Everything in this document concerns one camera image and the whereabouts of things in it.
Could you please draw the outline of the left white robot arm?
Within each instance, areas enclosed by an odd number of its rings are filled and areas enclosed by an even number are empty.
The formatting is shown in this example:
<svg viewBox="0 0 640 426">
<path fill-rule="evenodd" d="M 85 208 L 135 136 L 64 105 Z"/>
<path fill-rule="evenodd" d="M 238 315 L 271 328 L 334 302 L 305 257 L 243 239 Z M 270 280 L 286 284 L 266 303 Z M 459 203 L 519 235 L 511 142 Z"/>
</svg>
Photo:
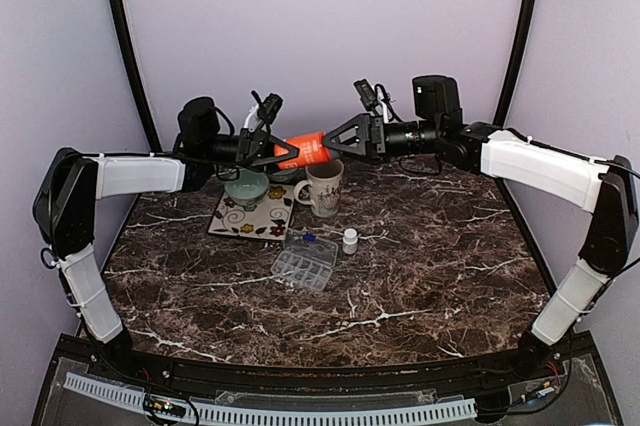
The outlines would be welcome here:
<svg viewBox="0 0 640 426">
<path fill-rule="evenodd" d="M 179 133 L 168 152 L 85 154 L 66 147 L 56 153 L 33 204 L 45 242 L 41 260 L 59 272 L 70 306 L 94 340 L 109 344 L 124 335 L 96 261 L 97 202 L 196 191 L 224 169 L 237 177 L 243 169 L 273 170 L 296 158 L 299 148 L 271 132 L 282 104 L 276 94 L 258 99 L 247 125 L 223 133 L 221 127 L 231 123 L 228 116 L 202 96 L 179 112 Z"/>
</svg>

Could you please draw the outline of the clear plastic pill organizer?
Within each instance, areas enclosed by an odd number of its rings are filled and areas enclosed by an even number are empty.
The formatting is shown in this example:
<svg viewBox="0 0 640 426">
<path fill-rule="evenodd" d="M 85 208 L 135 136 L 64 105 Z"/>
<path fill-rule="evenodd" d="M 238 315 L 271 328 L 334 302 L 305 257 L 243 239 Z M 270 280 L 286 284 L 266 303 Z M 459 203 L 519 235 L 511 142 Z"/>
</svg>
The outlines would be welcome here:
<svg viewBox="0 0 640 426">
<path fill-rule="evenodd" d="M 292 285 L 322 292 L 337 261 L 338 245 L 312 233 L 288 229 L 271 274 Z"/>
</svg>

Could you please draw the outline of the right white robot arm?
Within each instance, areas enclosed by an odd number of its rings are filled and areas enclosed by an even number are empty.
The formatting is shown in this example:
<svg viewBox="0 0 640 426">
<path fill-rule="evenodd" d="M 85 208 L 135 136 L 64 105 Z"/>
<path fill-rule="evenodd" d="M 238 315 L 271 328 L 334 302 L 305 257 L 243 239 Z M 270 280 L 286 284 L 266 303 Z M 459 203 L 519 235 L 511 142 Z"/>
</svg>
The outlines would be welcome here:
<svg viewBox="0 0 640 426">
<path fill-rule="evenodd" d="M 412 80 L 417 120 L 402 122 L 389 112 L 386 90 L 366 80 L 354 84 L 364 113 L 327 133 L 325 147 L 372 161 L 432 154 L 463 171 L 513 181 L 551 194 L 591 216 L 585 242 L 549 302 L 533 321 L 534 341 L 516 351 L 510 370 L 534 378 L 556 344 L 602 291 L 623 271 L 639 227 L 634 186 L 638 173 L 622 156 L 606 160 L 541 143 L 516 130 L 484 122 L 466 124 L 456 81 L 427 75 Z"/>
</svg>

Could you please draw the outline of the orange pill bottle grey cap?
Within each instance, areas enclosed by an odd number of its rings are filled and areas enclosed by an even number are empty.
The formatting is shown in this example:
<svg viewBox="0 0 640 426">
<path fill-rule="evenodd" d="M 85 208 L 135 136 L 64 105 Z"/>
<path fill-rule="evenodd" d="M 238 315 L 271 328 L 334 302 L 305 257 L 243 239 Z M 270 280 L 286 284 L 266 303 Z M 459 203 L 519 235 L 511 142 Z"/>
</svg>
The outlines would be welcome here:
<svg viewBox="0 0 640 426">
<path fill-rule="evenodd" d="M 325 136 L 326 134 L 324 132 L 314 132 L 285 139 L 284 142 L 288 146 L 293 146 L 298 149 L 298 155 L 293 159 L 278 163 L 278 169 L 300 169 L 338 159 L 339 154 L 324 145 L 323 140 Z"/>
</svg>

